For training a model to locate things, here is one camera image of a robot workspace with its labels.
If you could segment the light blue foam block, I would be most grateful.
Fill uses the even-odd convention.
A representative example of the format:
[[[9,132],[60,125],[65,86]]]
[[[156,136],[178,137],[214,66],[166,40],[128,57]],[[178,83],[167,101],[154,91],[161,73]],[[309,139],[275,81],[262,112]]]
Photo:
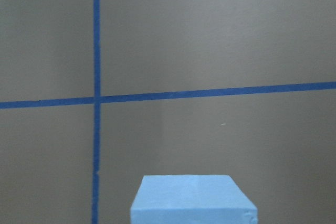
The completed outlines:
[[[258,210],[228,175],[146,175],[130,222],[258,223]]]

